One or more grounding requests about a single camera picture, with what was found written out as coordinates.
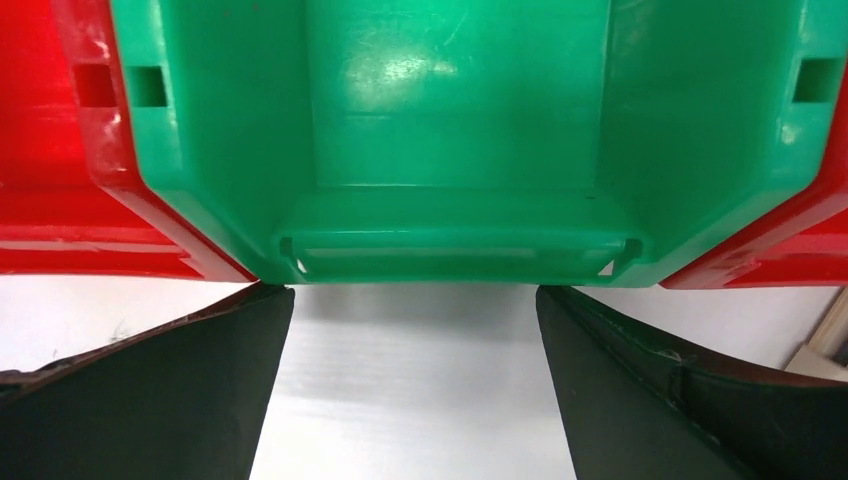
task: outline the red plastic bin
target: red plastic bin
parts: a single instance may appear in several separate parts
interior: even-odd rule
[[[144,185],[109,1],[3,11],[0,273],[254,280]]]
[[[666,288],[848,285],[848,69],[809,188],[662,282]]]

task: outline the white surface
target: white surface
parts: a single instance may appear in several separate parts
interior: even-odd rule
[[[242,287],[0,277],[0,369],[38,368]],[[296,291],[255,480],[573,478],[533,287]],[[835,293],[586,291],[679,336],[773,367],[808,337]]]

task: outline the green plastic bin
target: green plastic bin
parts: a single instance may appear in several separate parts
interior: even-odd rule
[[[271,283],[647,286],[806,187],[845,0],[112,0],[141,171]]]

